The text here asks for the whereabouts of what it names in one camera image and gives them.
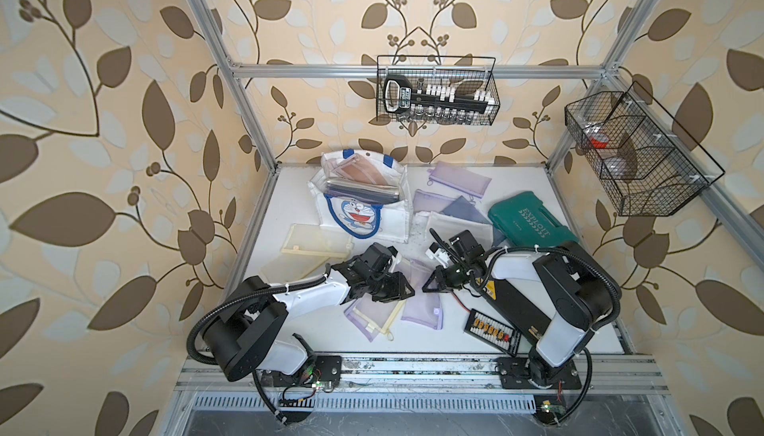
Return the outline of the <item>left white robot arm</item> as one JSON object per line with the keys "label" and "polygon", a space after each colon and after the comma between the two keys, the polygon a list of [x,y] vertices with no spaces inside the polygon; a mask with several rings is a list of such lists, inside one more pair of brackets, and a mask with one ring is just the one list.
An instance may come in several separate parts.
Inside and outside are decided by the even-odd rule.
{"label": "left white robot arm", "polygon": [[293,334],[290,340],[279,337],[284,324],[365,296],[383,304],[412,298],[415,290],[396,269],[399,261],[394,247],[374,243],[347,261],[327,264],[315,277],[276,285],[258,276],[249,277],[191,328],[186,352],[199,364],[218,366],[230,382],[250,376],[272,416],[284,426],[296,424],[306,419],[306,414],[288,413],[283,407],[299,405],[302,400],[282,395],[273,402],[260,374],[278,372],[286,376],[286,388],[308,387],[315,396],[320,389],[320,368],[316,353],[303,336]]}

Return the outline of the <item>pink mesh pouch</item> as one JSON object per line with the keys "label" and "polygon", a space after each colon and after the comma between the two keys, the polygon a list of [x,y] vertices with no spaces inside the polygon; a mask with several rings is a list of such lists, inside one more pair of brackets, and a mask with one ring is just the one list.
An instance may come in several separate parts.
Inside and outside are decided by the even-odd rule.
{"label": "pink mesh pouch", "polygon": [[333,174],[347,180],[372,184],[387,185],[385,175],[378,170],[372,161],[362,155],[354,154],[338,163],[333,169]]}

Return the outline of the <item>purple mesh pouch pile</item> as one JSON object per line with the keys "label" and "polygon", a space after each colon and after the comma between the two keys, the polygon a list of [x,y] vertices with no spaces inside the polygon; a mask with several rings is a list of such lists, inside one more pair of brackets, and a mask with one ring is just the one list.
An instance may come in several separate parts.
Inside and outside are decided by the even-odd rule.
{"label": "purple mesh pouch pile", "polygon": [[420,261],[408,259],[402,260],[399,269],[415,291],[415,295],[405,301],[401,320],[431,330],[441,330],[444,313],[440,295],[423,291],[433,270]]}

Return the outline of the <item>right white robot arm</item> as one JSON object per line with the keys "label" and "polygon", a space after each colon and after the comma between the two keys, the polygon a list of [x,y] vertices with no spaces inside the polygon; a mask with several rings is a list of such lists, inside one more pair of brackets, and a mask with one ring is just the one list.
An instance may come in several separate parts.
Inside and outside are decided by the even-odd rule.
{"label": "right white robot arm", "polygon": [[[483,248],[463,231],[449,240],[436,230],[427,251],[438,265],[423,285],[425,293],[468,289],[485,300],[509,327],[501,330],[486,317],[472,326],[483,338],[515,358],[510,371],[538,388],[557,384],[572,372],[573,358],[585,352],[601,328],[618,319],[622,291],[583,248],[566,241],[555,247]],[[516,357],[514,336],[530,349]]]}

